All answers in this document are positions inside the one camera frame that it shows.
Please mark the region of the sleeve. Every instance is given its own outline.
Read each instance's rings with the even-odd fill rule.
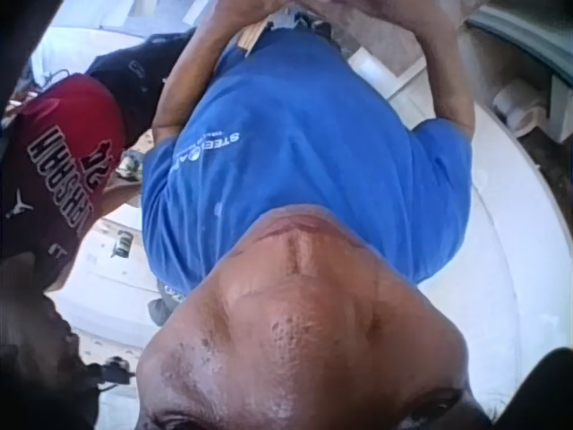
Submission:
[[[412,243],[418,282],[442,269],[463,243],[471,205],[470,140],[444,119],[413,130]]]
[[[175,137],[160,142],[143,159],[141,232],[151,271],[161,280],[166,279],[165,269],[169,261],[168,237],[164,234],[169,224],[167,180],[176,141]]]

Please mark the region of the jordan logo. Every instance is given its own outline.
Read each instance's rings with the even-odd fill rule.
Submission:
[[[14,206],[14,209],[6,213],[6,219],[13,218],[16,215],[20,215],[25,211],[33,211],[33,210],[34,208],[32,206],[22,202],[20,195],[20,188],[18,188],[18,191],[16,191],[16,205]]]

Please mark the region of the red jersey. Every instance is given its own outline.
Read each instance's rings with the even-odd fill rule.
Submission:
[[[48,287],[98,216],[98,198],[124,149],[113,96],[75,74],[17,116],[2,161],[0,258],[32,251]]]

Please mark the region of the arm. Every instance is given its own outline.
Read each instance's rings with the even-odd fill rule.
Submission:
[[[129,202],[141,192],[141,184],[117,185],[106,188],[101,195],[99,218],[109,215],[122,204]]]
[[[453,23],[442,13],[435,24],[415,35],[426,57],[436,116],[456,124],[471,140],[475,132],[474,100]]]
[[[212,14],[197,28],[167,78],[151,126],[155,142],[177,136],[209,84],[217,61],[237,29],[217,25]]]
[[[311,5],[319,1],[304,0]],[[354,7],[412,31],[426,57],[436,116],[457,125],[470,139],[473,137],[474,101],[459,53],[456,27],[436,0],[336,0],[336,3],[343,6],[332,6]]]
[[[242,28],[259,22],[287,0],[216,0],[179,57],[151,126],[155,142],[177,136],[201,100],[223,50]]]

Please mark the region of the person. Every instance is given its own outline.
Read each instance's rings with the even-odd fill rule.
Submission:
[[[141,355],[136,428],[489,428],[462,334],[415,287],[470,209],[456,29],[428,0],[331,5],[416,35],[437,118],[410,131],[310,31],[221,57],[286,3],[213,2],[161,94],[143,239],[186,300]]]
[[[163,81],[192,34],[155,35],[97,57],[26,104],[3,132],[0,366],[23,384],[81,398],[102,380],[44,293],[64,285],[94,222],[139,193],[139,184],[107,184],[122,152],[150,129]],[[97,406],[98,396],[88,397]]]

